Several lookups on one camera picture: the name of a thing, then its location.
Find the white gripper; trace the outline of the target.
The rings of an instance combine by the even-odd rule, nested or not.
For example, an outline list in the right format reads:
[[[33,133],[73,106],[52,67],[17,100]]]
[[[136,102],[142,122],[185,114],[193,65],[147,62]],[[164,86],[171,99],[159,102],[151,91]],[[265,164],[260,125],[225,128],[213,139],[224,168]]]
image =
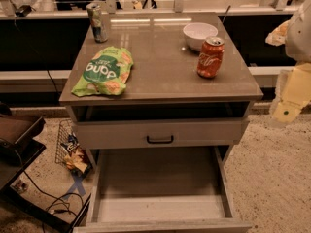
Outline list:
[[[288,21],[281,23],[265,38],[272,46],[285,43]],[[291,123],[311,100],[311,64],[296,65],[291,71],[282,71],[278,77],[276,96],[270,107],[271,117],[279,123]]]

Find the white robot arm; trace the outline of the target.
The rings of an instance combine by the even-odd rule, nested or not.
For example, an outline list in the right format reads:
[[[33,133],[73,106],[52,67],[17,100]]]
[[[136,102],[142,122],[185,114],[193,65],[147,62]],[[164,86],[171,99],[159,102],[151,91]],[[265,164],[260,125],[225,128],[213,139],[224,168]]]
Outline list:
[[[285,45],[286,55],[296,61],[291,71],[277,79],[269,113],[279,125],[293,122],[311,101],[311,0],[305,0],[292,17],[265,39],[272,46]]]

